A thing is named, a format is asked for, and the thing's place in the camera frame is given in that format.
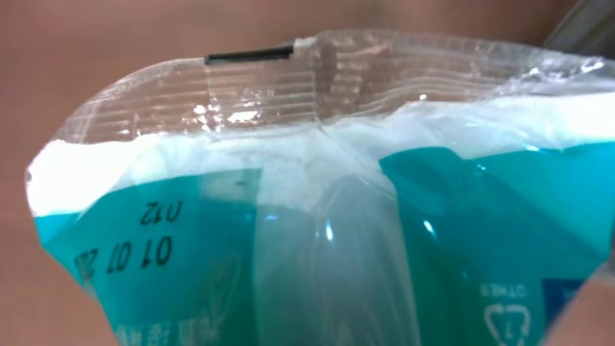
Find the teal printed panel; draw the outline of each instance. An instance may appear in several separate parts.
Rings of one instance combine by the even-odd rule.
[[[121,189],[38,217],[41,242],[103,306],[120,345],[257,345],[259,170]]]
[[[381,160],[398,193],[424,345],[539,344],[573,294],[561,283],[606,261],[615,143],[530,149]]]

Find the wooden surface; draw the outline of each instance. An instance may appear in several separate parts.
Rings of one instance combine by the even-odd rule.
[[[574,0],[4,0],[0,345],[113,345],[103,312],[39,247],[26,165],[87,97],[154,62],[382,27],[539,43]]]

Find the plastic bag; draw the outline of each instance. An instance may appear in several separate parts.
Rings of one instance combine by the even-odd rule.
[[[385,31],[217,58],[118,81],[28,168],[120,345],[532,345],[606,261],[613,62]]]

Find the black strip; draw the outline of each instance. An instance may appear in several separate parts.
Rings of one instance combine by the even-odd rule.
[[[284,60],[290,58],[293,46],[287,45],[276,48],[261,49],[249,52],[211,54],[205,57],[205,64],[228,62],[262,62],[272,60]]]

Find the brown table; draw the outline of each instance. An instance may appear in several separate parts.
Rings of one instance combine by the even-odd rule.
[[[539,43],[574,1],[2,1],[0,345],[114,344],[97,304],[39,247],[23,187],[29,161],[102,87],[154,62],[266,47],[324,29]]]

